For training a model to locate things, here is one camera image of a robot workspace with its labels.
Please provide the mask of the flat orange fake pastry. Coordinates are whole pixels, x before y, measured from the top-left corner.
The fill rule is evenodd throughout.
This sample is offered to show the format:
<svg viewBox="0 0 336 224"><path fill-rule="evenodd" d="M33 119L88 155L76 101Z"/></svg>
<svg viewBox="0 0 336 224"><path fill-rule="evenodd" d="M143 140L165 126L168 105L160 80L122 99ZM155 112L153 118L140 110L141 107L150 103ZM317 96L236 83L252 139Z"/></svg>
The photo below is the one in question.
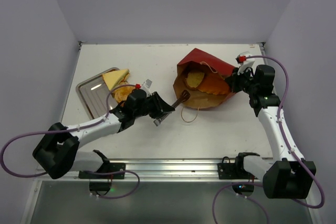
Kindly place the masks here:
<svg viewBox="0 0 336 224"><path fill-rule="evenodd" d="M197 90L214 95L227 95L230 93L230 87L223 79L213 76L206 76Z"/></svg>

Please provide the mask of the aluminium mounting rail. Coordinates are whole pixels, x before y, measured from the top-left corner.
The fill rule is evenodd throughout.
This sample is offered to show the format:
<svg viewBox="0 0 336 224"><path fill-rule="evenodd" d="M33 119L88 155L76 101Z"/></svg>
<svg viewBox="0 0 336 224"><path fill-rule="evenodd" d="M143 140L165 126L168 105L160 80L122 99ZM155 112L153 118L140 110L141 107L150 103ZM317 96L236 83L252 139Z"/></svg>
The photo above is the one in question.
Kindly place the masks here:
<svg viewBox="0 0 336 224"><path fill-rule="evenodd" d="M219 179L243 181L251 176L238 175L235 160L223 159L107 159L89 153L76 159L60 179L92 182L116 180L137 182L213 182Z"/></svg>

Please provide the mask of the fake bread slice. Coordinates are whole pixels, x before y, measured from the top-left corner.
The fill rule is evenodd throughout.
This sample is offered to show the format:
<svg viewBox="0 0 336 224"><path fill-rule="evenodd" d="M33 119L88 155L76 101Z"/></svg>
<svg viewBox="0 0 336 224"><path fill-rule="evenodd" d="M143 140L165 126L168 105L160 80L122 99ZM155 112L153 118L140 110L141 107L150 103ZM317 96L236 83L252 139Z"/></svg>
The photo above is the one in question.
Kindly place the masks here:
<svg viewBox="0 0 336 224"><path fill-rule="evenodd" d="M196 89L203 81L205 73L198 70L188 72L185 78L185 84L190 89Z"/></svg>

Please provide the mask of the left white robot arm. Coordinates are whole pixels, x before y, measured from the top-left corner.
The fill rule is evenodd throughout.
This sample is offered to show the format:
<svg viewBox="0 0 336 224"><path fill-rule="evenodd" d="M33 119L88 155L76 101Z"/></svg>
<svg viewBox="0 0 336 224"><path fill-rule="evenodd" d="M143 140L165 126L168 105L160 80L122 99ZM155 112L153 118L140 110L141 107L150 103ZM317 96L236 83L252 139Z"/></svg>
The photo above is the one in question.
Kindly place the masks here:
<svg viewBox="0 0 336 224"><path fill-rule="evenodd" d="M70 171L106 176L112 171L108 158L98 150L82 152L80 148L128 129L139 117L158 120L174 110L157 92L147 95L144 90L134 89L105 116L77 126L53 124L34 149L33 157L52 179L59 179Z"/></svg>

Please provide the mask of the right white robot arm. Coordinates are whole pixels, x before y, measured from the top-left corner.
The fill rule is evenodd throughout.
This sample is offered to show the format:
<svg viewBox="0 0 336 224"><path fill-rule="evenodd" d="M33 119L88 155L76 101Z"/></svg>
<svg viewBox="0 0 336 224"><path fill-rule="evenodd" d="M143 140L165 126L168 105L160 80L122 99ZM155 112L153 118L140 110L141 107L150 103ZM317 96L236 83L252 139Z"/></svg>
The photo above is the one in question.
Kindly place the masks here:
<svg viewBox="0 0 336 224"><path fill-rule="evenodd" d="M274 78L273 67L258 65L255 69L234 68L225 80L232 91L249 95L250 107L265 130L274 160L269 164L256 153L239 153L235 158L236 170L259 179L270 199L305 199L316 166L314 162L305 160L295 146L280 108L280 99L274 93Z"/></svg>

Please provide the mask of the stainless steel tray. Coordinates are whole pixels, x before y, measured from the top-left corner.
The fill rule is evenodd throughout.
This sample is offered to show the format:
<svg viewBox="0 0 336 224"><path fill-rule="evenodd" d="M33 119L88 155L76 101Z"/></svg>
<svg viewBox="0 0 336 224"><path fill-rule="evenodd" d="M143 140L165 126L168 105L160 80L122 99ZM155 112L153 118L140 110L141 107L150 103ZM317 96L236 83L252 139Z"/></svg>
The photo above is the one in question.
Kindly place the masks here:
<svg viewBox="0 0 336 224"><path fill-rule="evenodd" d="M103 80L103 74L118 70L118 68L110 68L76 86L76 93L91 119L99 118L107 112L106 99L109 89Z"/></svg>

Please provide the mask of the sugared round fake bun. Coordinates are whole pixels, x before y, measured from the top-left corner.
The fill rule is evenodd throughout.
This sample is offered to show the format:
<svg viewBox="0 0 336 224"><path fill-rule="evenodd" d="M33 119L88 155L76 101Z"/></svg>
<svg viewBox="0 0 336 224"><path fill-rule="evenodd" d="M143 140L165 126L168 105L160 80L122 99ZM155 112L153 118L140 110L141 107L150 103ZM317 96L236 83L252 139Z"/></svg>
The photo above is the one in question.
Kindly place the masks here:
<svg viewBox="0 0 336 224"><path fill-rule="evenodd" d="M112 96L117 103L125 101L128 95L135 89L135 86L130 86L128 84L122 84L113 91Z"/></svg>

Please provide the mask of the red brown paper bag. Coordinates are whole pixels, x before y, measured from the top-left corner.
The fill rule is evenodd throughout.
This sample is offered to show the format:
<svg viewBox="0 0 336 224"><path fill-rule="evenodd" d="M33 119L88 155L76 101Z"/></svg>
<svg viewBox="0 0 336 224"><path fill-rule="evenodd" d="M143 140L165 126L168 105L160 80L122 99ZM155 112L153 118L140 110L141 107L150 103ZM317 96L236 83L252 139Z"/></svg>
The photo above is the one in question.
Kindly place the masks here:
<svg viewBox="0 0 336 224"><path fill-rule="evenodd" d="M183 102L187 108L215 108L235 95L225 81L235 67L207 52L195 48L176 67L173 90L177 98L183 91L189 92L190 97Z"/></svg>

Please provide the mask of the metal tongs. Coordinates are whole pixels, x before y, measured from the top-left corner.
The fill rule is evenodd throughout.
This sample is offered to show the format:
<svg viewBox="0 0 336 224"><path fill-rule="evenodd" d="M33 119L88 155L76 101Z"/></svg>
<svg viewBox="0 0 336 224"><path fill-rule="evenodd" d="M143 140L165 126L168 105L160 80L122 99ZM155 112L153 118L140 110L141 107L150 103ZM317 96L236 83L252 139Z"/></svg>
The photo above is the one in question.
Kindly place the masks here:
<svg viewBox="0 0 336 224"><path fill-rule="evenodd" d="M180 97L172 105L169 105L170 110L168 112L163 112L162 116L154 120L154 124L156 126L159 126L172 112L175 111L178 105L187 101L190 98L190 96L191 95L187 90L183 90Z"/></svg>

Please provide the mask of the fake triangle sandwich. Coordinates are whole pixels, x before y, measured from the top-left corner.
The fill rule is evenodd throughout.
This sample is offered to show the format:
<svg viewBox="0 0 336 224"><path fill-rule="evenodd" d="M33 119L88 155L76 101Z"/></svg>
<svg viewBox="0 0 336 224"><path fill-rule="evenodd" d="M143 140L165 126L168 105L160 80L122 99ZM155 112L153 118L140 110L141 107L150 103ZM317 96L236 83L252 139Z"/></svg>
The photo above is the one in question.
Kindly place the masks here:
<svg viewBox="0 0 336 224"><path fill-rule="evenodd" d="M108 90L112 90L120 83L127 81L129 75L130 75L129 69L121 69L106 72L102 75L102 77Z"/></svg>

